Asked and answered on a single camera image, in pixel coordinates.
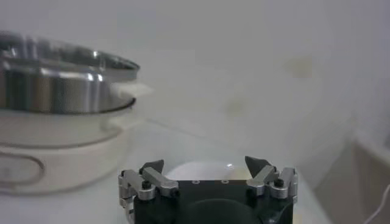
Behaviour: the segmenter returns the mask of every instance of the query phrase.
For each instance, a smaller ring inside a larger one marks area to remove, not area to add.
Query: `white countertop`
[[[120,138],[129,141],[131,149],[117,172],[68,192],[34,196],[0,195],[1,223],[125,224],[124,210],[118,204],[119,170],[137,169],[143,163],[156,159],[165,160],[165,173],[175,166],[196,160],[244,165],[244,152],[150,122]],[[275,161],[275,164],[279,166],[282,162]],[[301,223],[330,224],[302,176],[299,181],[299,202],[295,207],[298,219]]]

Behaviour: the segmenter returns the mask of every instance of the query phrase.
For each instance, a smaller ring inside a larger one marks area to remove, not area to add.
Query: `stainless steel pot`
[[[0,32],[0,145],[69,147],[117,136],[136,120],[126,90],[139,69],[84,47]]]
[[[52,114],[105,113],[128,107],[113,83],[140,67],[84,47],[0,32],[0,108]]]

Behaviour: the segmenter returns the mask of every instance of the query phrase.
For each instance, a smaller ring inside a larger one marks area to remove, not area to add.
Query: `white plastic base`
[[[129,149],[126,133],[69,149],[0,147],[0,192],[36,194],[87,184],[113,171]]]

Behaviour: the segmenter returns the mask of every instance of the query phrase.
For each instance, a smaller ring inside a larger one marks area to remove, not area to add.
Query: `black screw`
[[[282,179],[277,179],[274,181],[275,187],[283,187],[285,185],[285,182]]]
[[[142,181],[142,189],[148,190],[148,189],[150,189],[151,187],[152,187],[151,182],[149,182],[148,180]]]
[[[170,191],[170,194],[171,194],[171,197],[172,197],[172,198],[177,198],[177,197],[180,196],[180,191],[179,191],[178,189],[172,189],[172,190]]]

